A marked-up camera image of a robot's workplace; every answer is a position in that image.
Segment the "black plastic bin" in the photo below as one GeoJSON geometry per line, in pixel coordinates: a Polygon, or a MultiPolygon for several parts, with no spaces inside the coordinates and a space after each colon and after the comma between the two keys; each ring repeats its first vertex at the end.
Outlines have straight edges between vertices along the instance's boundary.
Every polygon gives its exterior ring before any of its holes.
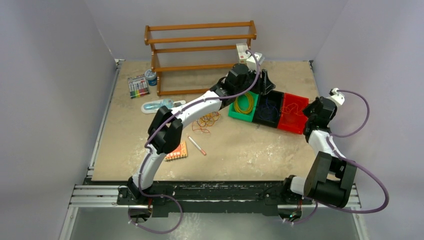
{"type": "Polygon", "coordinates": [[[276,129],[281,118],[283,100],[284,93],[276,90],[260,95],[252,122],[276,129]]]}

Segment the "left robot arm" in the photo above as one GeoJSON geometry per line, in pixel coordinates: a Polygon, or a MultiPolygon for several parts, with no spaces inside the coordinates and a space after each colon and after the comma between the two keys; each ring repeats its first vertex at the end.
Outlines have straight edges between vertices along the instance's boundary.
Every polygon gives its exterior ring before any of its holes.
{"type": "Polygon", "coordinates": [[[184,128],[206,114],[228,107],[236,97],[248,92],[266,95],[275,87],[267,70],[251,70],[237,63],[200,97],[178,107],[160,107],[147,131],[145,157],[127,183],[130,199],[138,205],[148,201],[148,188],[165,156],[179,146],[184,128]]]}

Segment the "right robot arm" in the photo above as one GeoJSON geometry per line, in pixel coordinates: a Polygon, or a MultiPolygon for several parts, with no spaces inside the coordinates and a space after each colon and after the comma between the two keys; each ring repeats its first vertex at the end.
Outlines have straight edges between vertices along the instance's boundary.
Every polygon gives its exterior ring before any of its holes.
{"type": "Polygon", "coordinates": [[[347,205],[357,167],[347,163],[331,136],[330,121],[345,101],[342,93],[316,97],[303,109],[307,117],[303,135],[315,153],[307,177],[291,175],[290,184],[281,189],[280,196],[288,204],[301,196],[322,204],[343,208],[347,205]]]}

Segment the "red plastic bin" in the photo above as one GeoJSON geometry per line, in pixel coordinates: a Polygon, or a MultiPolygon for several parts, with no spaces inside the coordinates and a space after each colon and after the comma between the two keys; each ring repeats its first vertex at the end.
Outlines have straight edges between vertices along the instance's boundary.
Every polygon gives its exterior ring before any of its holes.
{"type": "Polygon", "coordinates": [[[277,129],[301,135],[308,118],[303,109],[309,104],[306,97],[285,93],[277,129]]]}

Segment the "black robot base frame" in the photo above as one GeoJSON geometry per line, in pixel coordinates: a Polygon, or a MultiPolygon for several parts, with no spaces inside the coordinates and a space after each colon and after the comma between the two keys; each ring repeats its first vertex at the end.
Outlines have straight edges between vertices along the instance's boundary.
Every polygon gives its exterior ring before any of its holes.
{"type": "Polygon", "coordinates": [[[118,187],[117,204],[131,209],[146,206],[155,218],[170,213],[262,214],[288,218],[312,207],[289,190],[290,180],[265,181],[154,181],[147,195],[135,199],[128,184],[118,187]]]}

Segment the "green plastic bin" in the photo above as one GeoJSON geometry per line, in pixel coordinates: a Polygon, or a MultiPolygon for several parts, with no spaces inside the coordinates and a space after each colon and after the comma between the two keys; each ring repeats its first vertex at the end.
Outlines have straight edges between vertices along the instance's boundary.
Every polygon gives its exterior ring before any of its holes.
{"type": "Polygon", "coordinates": [[[239,96],[235,102],[229,106],[228,116],[245,122],[252,122],[257,108],[259,95],[251,91],[248,92],[251,97],[245,95],[239,96]]]}

